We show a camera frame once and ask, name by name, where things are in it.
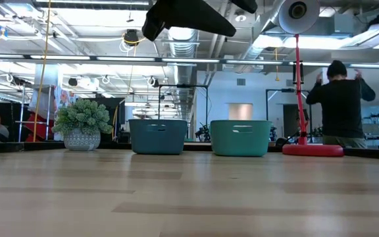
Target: red pole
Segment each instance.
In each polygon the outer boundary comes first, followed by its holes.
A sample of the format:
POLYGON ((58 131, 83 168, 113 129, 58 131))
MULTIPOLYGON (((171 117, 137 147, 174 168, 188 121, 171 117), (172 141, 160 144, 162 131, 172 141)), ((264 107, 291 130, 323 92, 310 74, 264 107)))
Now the red pole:
POLYGON ((301 119, 301 136, 299 137, 299 145, 307 145, 307 127, 305 124, 305 115, 303 114, 302 95, 301 95, 301 56, 299 52, 299 34, 296 37, 296 94, 297 105, 299 108, 299 118, 301 119))

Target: teal storage bin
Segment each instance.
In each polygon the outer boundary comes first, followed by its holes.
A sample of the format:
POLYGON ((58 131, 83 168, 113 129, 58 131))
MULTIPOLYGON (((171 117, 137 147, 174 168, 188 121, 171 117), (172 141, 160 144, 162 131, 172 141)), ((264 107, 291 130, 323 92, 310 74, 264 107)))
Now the teal storage bin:
POLYGON ((272 123, 259 120, 211 122, 211 147, 216 155, 262 157, 268 150, 272 123))
POLYGON ((187 122, 130 119, 132 151, 145 155, 179 155, 184 149, 187 122))

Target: black jacket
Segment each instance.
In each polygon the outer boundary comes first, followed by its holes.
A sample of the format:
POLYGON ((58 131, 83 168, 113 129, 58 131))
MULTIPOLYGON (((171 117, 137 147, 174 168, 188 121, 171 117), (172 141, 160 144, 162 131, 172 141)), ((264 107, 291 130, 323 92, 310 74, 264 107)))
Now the black jacket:
POLYGON ((321 103, 324 135, 363 138, 361 98, 375 99, 374 90, 362 78, 335 80, 323 86, 315 84, 307 104, 321 103))

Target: potted plant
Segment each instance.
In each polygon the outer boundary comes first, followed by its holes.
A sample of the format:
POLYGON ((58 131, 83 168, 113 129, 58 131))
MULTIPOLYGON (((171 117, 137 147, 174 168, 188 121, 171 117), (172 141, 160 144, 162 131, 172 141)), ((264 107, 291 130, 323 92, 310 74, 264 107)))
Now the potted plant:
POLYGON ((65 147, 72 151, 92 151, 99 147, 100 133, 110 134, 109 112, 96 101, 79 99, 57 112, 53 132, 60 132, 65 147))

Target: green succulent plant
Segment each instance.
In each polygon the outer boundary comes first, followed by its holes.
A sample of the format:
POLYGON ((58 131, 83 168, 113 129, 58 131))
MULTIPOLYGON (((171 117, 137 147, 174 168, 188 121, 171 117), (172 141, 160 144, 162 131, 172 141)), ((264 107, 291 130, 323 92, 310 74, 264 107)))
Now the green succulent plant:
POLYGON ((78 128, 88 135, 95 135, 98 132, 110 134, 112 126, 107 124, 108 121, 109 112, 106 106, 98 105, 96 101, 79 99, 68 107, 58 110, 52 132, 60 132, 65 136, 78 128))

